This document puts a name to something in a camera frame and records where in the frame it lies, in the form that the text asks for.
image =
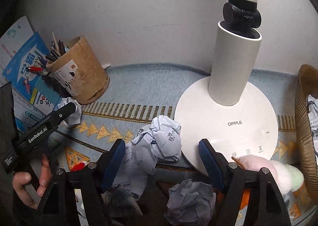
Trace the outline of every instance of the pen holder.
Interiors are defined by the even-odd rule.
[[[65,43],[69,50],[47,69],[80,104],[96,101],[104,94],[109,77],[84,36]]]

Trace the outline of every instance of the woven basket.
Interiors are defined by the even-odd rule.
[[[47,69],[80,104],[93,103],[109,85],[109,77],[84,36],[65,43],[69,50]]]
[[[318,70],[310,65],[302,65],[298,74],[295,99],[296,138],[306,189],[311,200],[318,205],[317,165],[306,106],[309,94],[318,98]]]

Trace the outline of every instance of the book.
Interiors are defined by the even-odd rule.
[[[26,68],[40,67],[38,55],[45,57],[49,53],[39,33],[35,33],[16,52],[2,73],[27,101],[44,114],[50,113],[61,97],[45,84],[42,75],[32,73]]]
[[[26,16],[19,18],[0,38],[0,87],[8,80],[2,75],[12,57],[33,35],[33,30]],[[24,132],[45,115],[34,107],[20,93],[12,88],[14,113],[18,130]]]

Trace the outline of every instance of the hand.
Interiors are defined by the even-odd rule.
[[[39,196],[43,196],[45,189],[47,188],[47,185],[49,181],[52,178],[49,160],[47,157],[42,154],[42,170],[41,170],[41,176],[40,176],[40,186],[37,190],[37,193]],[[24,185],[30,183],[31,181],[31,175],[27,172],[16,172],[13,176],[12,180],[12,186],[15,192],[17,193],[18,197],[21,199],[21,201],[33,208],[37,209],[38,205],[32,200],[32,198],[29,196],[28,192],[24,188]]]

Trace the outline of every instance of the blue book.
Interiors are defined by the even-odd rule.
[[[50,51],[36,33],[18,50],[2,73],[23,97],[44,114],[53,110],[60,95],[44,82],[42,75],[32,73],[26,68],[41,67],[38,55],[45,57],[47,54]]]

